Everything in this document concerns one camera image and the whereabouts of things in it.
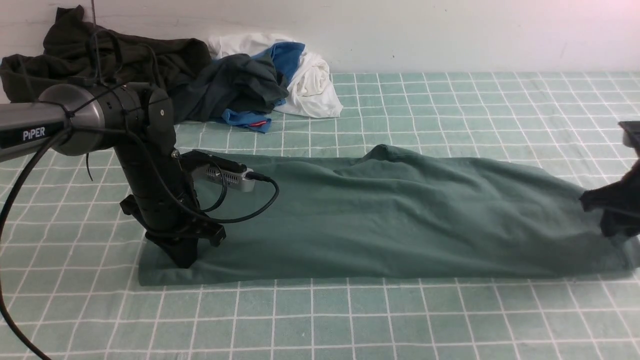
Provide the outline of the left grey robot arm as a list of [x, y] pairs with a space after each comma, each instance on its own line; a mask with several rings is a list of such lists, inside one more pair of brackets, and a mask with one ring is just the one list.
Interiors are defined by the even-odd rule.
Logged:
[[145, 237], [181, 269], [198, 258], [200, 240], [218, 247], [221, 221], [199, 208], [193, 171], [208, 155], [176, 150], [173, 105], [148, 83], [60, 84], [37, 101], [1, 105], [1, 161], [33, 157], [32, 170], [48, 150], [80, 157], [113, 149], [131, 194], [119, 204], [145, 229]]

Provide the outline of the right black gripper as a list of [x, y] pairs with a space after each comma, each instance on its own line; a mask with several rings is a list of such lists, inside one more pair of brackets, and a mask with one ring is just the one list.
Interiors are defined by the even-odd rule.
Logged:
[[583, 192], [579, 198], [585, 212], [601, 210], [599, 228], [604, 237], [636, 237], [640, 233], [640, 161], [620, 180]]

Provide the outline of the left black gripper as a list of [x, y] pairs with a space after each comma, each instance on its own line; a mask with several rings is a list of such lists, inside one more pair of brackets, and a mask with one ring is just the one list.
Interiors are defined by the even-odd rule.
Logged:
[[180, 269], [198, 259], [198, 241], [217, 248], [226, 239], [224, 226], [194, 216], [199, 205], [194, 182], [170, 153], [156, 145], [116, 145], [147, 239]]

